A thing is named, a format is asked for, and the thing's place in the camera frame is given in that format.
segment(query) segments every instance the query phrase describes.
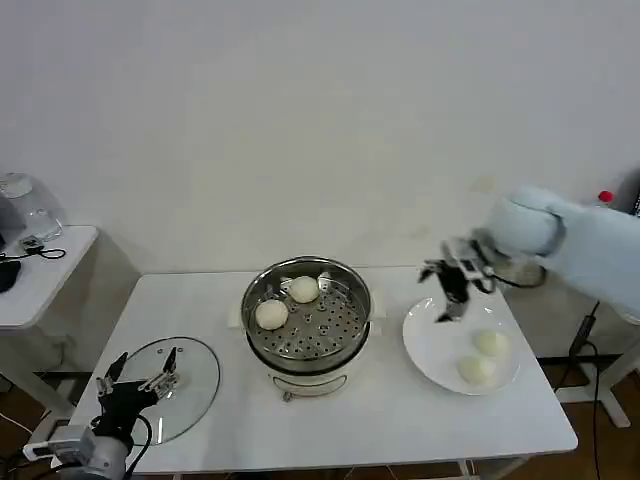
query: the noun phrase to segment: steamed bun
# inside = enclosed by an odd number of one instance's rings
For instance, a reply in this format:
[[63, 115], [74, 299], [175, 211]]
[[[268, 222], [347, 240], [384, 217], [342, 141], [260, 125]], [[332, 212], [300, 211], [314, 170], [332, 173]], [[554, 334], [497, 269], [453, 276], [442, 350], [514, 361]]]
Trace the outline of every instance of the steamed bun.
[[313, 302], [320, 294], [318, 281], [311, 277], [298, 277], [289, 286], [289, 295], [298, 303]]
[[489, 357], [504, 357], [509, 353], [509, 337], [496, 330], [481, 330], [474, 335], [473, 343]]
[[280, 300], [267, 300], [256, 308], [256, 322], [265, 330], [280, 328], [287, 321], [289, 311]]
[[458, 373], [471, 385], [489, 383], [496, 372], [496, 364], [488, 358], [462, 357], [458, 360]]

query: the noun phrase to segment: white desk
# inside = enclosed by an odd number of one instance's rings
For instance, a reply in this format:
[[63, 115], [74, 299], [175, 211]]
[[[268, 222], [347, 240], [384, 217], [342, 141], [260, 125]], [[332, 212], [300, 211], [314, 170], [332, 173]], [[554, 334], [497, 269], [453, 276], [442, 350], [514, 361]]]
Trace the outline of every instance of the white desk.
[[[577, 439], [500, 294], [490, 308], [525, 345], [515, 383], [487, 397], [451, 393], [424, 378], [401, 340], [402, 320], [424, 297], [417, 270], [358, 269], [380, 291], [388, 318], [364, 365], [321, 398], [284, 403], [246, 339], [227, 326], [253, 273], [165, 274], [140, 279], [96, 373], [122, 352], [191, 336], [218, 356], [222, 381], [207, 414], [184, 435], [151, 447], [139, 473], [294, 469], [521, 457], [572, 450]], [[92, 379], [72, 417], [100, 413]], [[129, 457], [134, 457], [137, 449]]]
[[[0, 294], [0, 334], [24, 330], [38, 322], [97, 236], [95, 227], [64, 227], [60, 238], [45, 244], [47, 249], [65, 249], [67, 254], [63, 258], [46, 260], [34, 256], [21, 260], [16, 284]], [[10, 256], [20, 253], [15, 244], [6, 252]], [[20, 352], [10, 346], [0, 349], [0, 373], [47, 408], [56, 413], [70, 412], [71, 404], [19, 359]]]

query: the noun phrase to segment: red cap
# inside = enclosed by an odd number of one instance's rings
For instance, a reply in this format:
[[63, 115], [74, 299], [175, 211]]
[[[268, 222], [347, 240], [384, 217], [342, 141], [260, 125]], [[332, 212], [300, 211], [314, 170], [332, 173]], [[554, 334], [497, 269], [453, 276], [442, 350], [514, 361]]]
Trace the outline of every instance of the red cap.
[[614, 198], [616, 198], [616, 196], [607, 190], [601, 191], [600, 195], [598, 195], [598, 200], [600, 200], [603, 203], [611, 203], [613, 202]]

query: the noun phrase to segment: glass jar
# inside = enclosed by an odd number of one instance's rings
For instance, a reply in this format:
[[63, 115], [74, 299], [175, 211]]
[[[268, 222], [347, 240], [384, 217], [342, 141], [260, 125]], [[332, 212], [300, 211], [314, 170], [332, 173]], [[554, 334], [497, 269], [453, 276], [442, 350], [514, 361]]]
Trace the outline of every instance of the glass jar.
[[34, 235], [48, 242], [62, 235], [62, 225], [42, 203], [28, 175], [9, 173], [0, 177], [0, 193], [22, 217], [26, 227], [25, 236]]

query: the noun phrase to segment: pot handle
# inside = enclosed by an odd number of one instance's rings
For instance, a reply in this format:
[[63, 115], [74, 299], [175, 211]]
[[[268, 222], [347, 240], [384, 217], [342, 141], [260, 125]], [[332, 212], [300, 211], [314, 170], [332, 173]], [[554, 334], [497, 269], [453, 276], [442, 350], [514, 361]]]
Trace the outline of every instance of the pot handle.
[[233, 330], [242, 329], [242, 314], [240, 313], [240, 303], [233, 303], [227, 315], [227, 326]]
[[384, 308], [382, 298], [380, 290], [373, 290], [371, 292], [371, 314], [369, 321], [371, 322], [371, 333], [376, 337], [382, 335], [380, 320], [387, 318], [387, 311]]

